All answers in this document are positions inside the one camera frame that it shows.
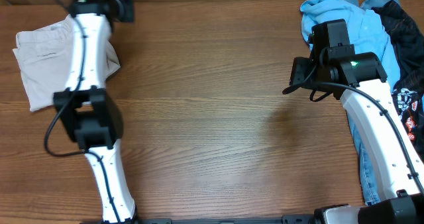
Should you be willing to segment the beige shorts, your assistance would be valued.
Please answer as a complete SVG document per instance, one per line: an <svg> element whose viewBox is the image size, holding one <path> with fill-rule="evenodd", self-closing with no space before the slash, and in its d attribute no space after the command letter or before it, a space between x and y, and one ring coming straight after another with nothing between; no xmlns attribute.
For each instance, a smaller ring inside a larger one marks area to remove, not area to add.
<svg viewBox="0 0 424 224"><path fill-rule="evenodd" d="M30 111L53 105L56 92L104 88L106 79L121 68L110 36L109 21L94 13L18 32L13 52Z"/></svg>

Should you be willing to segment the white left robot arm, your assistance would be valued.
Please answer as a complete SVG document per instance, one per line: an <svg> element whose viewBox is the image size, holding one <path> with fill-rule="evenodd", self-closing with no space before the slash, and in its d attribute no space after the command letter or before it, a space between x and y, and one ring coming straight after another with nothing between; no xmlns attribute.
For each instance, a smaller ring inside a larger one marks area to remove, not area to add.
<svg viewBox="0 0 424 224"><path fill-rule="evenodd" d="M136 203L121 160L123 118L105 89L107 43L114 22L134 20L133 0L72 0L72 63L64 91L56 92L57 111L47 133L61 121L78 150L67 156L87 158L102 203L102 223L138 223Z"/></svg>

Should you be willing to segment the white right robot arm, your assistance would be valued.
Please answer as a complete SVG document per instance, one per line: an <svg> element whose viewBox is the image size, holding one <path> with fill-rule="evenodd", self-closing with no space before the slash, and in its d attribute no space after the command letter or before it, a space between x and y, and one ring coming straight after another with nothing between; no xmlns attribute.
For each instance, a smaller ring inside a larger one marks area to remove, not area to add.
<svg viewBox="0 0 424 224"><path fill-rule="evenodd" d="M372 162L380 202L315 210L313 223L422 223L423 162L398 117L387 75L371 53L332 58L297 57L291 93L299 87L325 91L338 99L354 121Z"/></svg>

